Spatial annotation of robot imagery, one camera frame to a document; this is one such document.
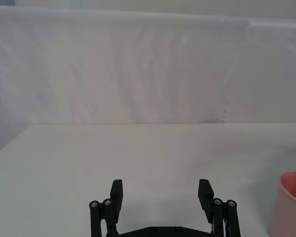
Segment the white fabric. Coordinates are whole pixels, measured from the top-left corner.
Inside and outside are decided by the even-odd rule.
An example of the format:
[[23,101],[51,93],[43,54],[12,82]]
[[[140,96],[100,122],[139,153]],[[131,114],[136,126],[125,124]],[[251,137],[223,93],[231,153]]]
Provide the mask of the white fabric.
[[36,7],[296,19],[296,0],[15,0],[15,4]]
[[296,21],[0,7],[0,148],[27,124],[296,121]]

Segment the white backdrop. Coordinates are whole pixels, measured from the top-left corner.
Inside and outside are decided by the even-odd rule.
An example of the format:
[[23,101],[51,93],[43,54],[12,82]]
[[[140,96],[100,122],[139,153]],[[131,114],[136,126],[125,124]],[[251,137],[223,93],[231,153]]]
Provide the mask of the white backdrop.
[[28,124],[296,121],[296,21],[0,7],[0,148]]
[[18,6],[296,19],[296,0],[15,0],[15,4]]

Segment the white tabletop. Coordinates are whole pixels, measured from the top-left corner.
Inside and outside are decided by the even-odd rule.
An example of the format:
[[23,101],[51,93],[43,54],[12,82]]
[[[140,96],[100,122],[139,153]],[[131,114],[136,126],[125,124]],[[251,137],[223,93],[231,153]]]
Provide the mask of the white tabletop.
[[288,170],[296,123],[30,126],[0,151],[0,237],[90,236],[89,202],[109,198],[114,179],[123,179],[120,233],[209,232],[202,178],[238,203],[242,236],[266,237],[277,177]]

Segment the pink cup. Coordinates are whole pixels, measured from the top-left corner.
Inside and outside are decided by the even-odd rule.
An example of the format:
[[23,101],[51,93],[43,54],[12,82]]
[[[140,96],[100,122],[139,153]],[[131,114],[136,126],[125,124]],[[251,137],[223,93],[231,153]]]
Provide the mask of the pink cup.
[[296,237],[296,172],[286,172],[279,179],[270,237]]

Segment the screw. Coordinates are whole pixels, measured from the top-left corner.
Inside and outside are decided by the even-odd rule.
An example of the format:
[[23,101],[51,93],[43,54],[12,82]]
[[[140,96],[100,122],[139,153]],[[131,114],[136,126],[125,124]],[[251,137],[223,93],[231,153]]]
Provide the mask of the screw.
[[182,233],[182,228],[181,227],[176,227],[174,231],[175,231],[175,233],[181,234]]
[[215,200],[215,203],[216,203],[217,205],[220,205],[222,202],[219,201],[218,199],[216,199],[216,200]]
[[233,201],[229,201],[228,204],[229,204],[230,206],[235,206],[235,205],[236,205]]
[[150,230],[149,230],[150,234],[156,234],[157,233],[157,228],[155,227],[151,227]]
[[98,205],[98,203],[97,203],[96,201],[93,201],[93,202],[90,204],[91,207],[96,207],[97,205]]
[[110,200],[106,200],[106,201],[104,202],[105,205],[110,205],[110,203],[111,203]]

